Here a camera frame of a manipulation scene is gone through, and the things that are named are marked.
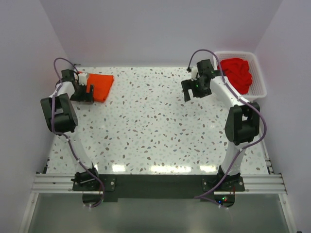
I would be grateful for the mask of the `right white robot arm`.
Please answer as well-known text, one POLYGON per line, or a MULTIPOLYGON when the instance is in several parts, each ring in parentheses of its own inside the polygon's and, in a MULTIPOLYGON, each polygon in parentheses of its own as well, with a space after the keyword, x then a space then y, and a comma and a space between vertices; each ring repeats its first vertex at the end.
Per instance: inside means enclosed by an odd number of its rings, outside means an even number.
POLYGON ((259 134, 259 105, 250 103, 239 95, 220 69, 215 70, 209 59, 188 67, 191 78, 181 82, 184 101, 190 100, 189 92, 195 98, 203 98, 215 93, 228 109, 225 123, 225 135, 228 147, 224 161, 219 166, 212 190, 227 191, 241 175, 242 156, 246 147, 259 134))

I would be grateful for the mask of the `white plastic basket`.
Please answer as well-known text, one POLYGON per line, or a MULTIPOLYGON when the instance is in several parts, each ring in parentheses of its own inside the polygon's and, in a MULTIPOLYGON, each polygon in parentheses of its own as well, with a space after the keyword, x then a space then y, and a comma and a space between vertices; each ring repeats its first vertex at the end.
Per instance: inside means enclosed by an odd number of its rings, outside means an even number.
POLYGON ((248 101, 255 101, 260 98, 264 98, 267 95, 266 87, 264 84, 264 78, 262 76, 259 63, 256 59, 256 56, 250 52, 244 51, 217 51, 215 52, 218 59, 214 58, 214 68, 222 68, 221 61, 230 58, 241 58, 246 60, 249 64, 249 72, 252 75, 252 84, 249 88, 249 91, 246 95, 242 95, 248 101))

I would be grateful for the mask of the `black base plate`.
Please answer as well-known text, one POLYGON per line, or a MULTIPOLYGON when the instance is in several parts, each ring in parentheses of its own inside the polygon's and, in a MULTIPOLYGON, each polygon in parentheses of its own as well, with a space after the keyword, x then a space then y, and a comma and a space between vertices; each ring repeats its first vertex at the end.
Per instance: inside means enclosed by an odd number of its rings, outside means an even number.
POLYGON ((233 205, 236 192, 245 191, 240 175, 227 176, 216 187, 219 175, 113 175, 98 179, 85 172, 72 179, 73 191, 82 192, 84 204, 117 202, 120 199, 192 199, 207 193, 206 198, 233 205))

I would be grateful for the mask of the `orange t shirt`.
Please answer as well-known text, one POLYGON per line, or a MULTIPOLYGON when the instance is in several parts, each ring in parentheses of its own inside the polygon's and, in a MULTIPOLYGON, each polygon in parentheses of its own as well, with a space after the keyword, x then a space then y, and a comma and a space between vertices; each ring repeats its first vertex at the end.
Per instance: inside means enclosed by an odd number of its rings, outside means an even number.
POLYGON ((86 92, 90 92, 90 86, 94 85, 94 101, 96 102, 105 102, 110 88, 113 84, 114 76, 113 75, 103 75, 103 74, 94 74, 90 73, 87 80, 86 92))

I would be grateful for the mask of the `red t shirt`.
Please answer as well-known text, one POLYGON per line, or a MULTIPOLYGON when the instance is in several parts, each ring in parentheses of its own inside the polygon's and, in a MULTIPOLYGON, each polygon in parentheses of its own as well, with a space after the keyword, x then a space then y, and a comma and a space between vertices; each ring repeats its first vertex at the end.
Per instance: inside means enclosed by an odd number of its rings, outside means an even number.
POLYGON ((230 58, 222 60, 221 66, 232 86, 240 94, 246 95, 253 82, 248 62, 241 58, 230 58))

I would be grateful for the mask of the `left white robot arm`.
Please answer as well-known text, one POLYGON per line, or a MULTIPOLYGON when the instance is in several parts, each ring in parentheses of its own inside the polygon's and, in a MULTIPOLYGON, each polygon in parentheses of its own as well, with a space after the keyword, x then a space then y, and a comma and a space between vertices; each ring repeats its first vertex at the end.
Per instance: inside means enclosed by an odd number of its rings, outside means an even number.
POLYGON ((66 69, 61 74, 54 92, 40 100, 44 118, 49 130, 63 139, 72 157, 75 166, 75 175, 71 179, 73 190, 98 190, 101 179, 80 140, 78 117, 72 105, 73 101, 93 104, 94 85, 87 90, 88 73, 66 69))

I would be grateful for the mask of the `aluminium frame rail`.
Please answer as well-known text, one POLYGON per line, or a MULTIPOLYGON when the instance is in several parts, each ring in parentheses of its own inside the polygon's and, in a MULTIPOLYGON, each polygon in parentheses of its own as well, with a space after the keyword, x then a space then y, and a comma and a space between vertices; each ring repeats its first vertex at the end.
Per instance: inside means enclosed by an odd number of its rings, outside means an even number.
MULTIPOLYGON (((79 129, 79 137, 98 174, 113 175, 217 175, 228 140, 224 124, 213 122, 191 126, 182 121, 146 123, 133 126, 93 123, 79 129)), ((261 144, 249 147, 242 165, 250 156, 259 157, 248 174, 241 170, 245 191, 237 193, 283 194, 281 175, 267 171, 265 149, 261 144)), ((44 173, 37 173, 32 185, 34 193, 72 193, 75 166, 63 139, 56 136, 44 173)))

